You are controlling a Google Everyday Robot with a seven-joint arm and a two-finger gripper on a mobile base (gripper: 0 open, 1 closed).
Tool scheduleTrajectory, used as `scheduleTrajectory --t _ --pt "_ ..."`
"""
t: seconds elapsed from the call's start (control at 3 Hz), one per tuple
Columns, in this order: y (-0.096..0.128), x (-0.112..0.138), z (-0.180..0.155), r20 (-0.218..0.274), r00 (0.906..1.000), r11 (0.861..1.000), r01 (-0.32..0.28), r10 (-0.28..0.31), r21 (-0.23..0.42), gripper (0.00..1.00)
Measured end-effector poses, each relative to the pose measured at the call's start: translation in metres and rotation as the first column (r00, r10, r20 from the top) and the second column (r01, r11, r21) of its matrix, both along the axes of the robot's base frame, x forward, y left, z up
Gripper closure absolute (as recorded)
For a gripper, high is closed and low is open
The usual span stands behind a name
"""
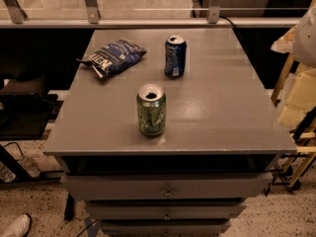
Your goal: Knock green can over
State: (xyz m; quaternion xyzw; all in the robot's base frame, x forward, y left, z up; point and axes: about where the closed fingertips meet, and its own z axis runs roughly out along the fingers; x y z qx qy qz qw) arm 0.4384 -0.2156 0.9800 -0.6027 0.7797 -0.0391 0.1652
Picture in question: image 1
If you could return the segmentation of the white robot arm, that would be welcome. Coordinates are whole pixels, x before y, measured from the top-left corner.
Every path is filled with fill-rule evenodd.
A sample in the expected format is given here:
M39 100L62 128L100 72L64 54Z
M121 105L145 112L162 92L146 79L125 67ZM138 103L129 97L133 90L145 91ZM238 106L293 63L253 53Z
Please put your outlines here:
M313 5L301 18L293 40L294 58L316 67L316 5Z

